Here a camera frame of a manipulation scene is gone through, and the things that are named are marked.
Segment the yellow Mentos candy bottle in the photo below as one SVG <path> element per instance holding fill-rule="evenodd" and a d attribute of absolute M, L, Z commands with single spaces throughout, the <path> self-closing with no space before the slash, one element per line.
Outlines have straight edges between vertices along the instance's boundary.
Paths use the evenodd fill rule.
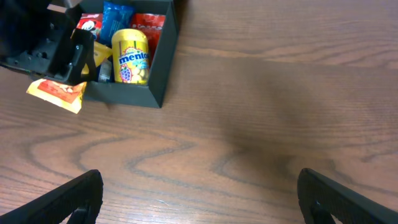
<path fill-rule="evenodd" d="M 115 82 L 146 85 L 150 70 L 146 35 L 137 29 L 121 29 L 114 33 L 111 45 Z"/>

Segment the red Hacks candy bag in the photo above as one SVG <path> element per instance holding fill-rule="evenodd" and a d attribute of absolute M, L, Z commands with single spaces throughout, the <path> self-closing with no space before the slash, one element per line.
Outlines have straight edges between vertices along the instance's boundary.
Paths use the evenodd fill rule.
<path fill-rule="evenodd" d="M 140 30 L 147 37 L 151 63 L 162 33 L 164 22 L 164 15 L 148 13 L 134 14 L 131 20 L 131 28 Z"/>

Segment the red Hello Panda box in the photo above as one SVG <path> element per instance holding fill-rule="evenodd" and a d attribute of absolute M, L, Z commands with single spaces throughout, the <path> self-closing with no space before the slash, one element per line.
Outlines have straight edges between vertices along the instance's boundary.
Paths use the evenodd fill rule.
<path fill-rule="evenodd" d="M 102 14 L 82 14 L 76 28 L 90 31 L 93 34 L 94 39 L 99 40 L 102 21 Z"/>

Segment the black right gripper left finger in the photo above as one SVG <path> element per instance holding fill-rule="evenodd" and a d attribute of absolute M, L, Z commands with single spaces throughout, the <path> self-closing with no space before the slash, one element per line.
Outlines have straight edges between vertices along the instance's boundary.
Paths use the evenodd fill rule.
<path fill-rule="evenodd" d="M 1 223 L 95 224 L 103 198 L 103 180 L 93 169 L 41 197 L 1 215 Z"/>

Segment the dark green gift box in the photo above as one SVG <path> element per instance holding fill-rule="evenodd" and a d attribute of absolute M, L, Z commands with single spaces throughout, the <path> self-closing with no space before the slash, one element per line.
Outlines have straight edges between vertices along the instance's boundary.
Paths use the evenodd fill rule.
<path fill-rule="evenodd" d="M 84 99 L 111 104 L 160 108 L 178 42 L 180 24 L 175 3 L 170 0 L 117 0 L 115 3 L 130 5 L 138 13 L 165 16 L 160 40 L 150 66 L 149 81 L 147 85 L 89 82 L 86 86 Z"/>

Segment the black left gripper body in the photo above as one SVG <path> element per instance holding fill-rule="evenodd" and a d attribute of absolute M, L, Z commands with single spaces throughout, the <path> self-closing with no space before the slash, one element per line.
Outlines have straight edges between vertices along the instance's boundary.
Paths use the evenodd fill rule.
<path fill-rule="evenodd" d="M 1 0 L 1 66 L 53 80 L 72 57 L 72 35 L 83 12 L 80 0 Z"/>

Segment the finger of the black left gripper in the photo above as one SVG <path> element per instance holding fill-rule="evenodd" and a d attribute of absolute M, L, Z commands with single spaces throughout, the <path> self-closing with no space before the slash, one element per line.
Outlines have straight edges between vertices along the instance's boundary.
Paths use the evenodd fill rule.
<path fill-rule="evenodd" d="M 72 35 L 72 57 L 54 79 L 66 85 L 96 80 L 94 37 L 90 31 L 75 29 Z"/>

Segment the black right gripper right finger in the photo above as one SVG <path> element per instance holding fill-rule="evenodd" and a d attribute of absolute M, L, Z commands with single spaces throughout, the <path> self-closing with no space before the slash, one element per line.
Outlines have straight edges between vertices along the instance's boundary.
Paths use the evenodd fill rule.
<path fill-rule="evenodd" d="M 300 171 L 298 203 L 306 224 L 395 224 L 397 212 L 341 185 L 313 169 Z"/>

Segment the blue cookie packet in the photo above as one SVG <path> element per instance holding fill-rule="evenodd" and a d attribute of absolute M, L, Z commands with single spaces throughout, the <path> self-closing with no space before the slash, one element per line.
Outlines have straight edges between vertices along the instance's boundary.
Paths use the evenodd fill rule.
<path fill-rule="evenodd" d="M 111 45 L 112 36 L 118 30 L 129 28 L 131 18 L 135 12 L 136 10 L 132 6 L 104 1 L 99 42 L 104 45 Z"/>

